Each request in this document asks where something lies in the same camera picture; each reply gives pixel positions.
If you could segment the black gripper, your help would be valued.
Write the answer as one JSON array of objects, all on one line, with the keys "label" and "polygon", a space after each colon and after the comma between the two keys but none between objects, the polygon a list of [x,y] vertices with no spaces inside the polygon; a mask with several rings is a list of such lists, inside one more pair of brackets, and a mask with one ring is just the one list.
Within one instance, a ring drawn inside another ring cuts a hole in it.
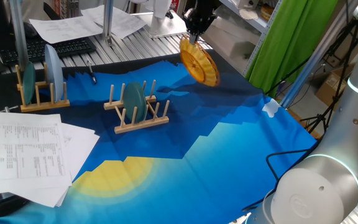
[{"label": "black gripper", "polygon": [[209,25],[206,23],[213,22],[215,18],[213,0],[196,0],[195,5],[184,14],[186,28],[190,35],[189,42],[194,44],[208,29]]}]

